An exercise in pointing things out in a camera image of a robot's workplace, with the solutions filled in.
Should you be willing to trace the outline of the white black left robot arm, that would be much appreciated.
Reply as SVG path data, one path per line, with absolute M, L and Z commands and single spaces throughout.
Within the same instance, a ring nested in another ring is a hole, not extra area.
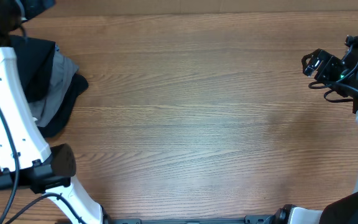
M 9 33 L 53 5 L 0 1 L 0 190 L 11 191 L 0 223 L 12 223 L 45 198 L 72 223 L 112 223 L 78 180 L 71 147 L 50 147 L 41 135 L 19 80 Z

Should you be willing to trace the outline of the black t-shirt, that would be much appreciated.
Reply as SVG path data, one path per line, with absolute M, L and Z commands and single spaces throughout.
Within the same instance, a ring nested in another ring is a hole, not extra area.
M 48 93 L 52 75 L 55 42 L 10 36 L 17 56 L 17 69 L 25 97 L 29 103 L 42 100 Z

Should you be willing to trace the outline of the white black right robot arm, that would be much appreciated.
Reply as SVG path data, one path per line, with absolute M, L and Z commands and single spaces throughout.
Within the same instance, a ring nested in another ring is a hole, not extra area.
M 352 103 L 358 125 L 358 35 L 347 36 L 348 50 L 343 58 L 317 49 L 305 55 L 301 62 L 303 74 L 313 77 L 310 89 L 326 89 L 326 95 L 337 93 L 338 102 Z M 351 195 L 328 205 L 324 210 L 308 210 L 287 204 L 273 215 L 246 216 L 245 223 L 358 223 L 358 173 Z

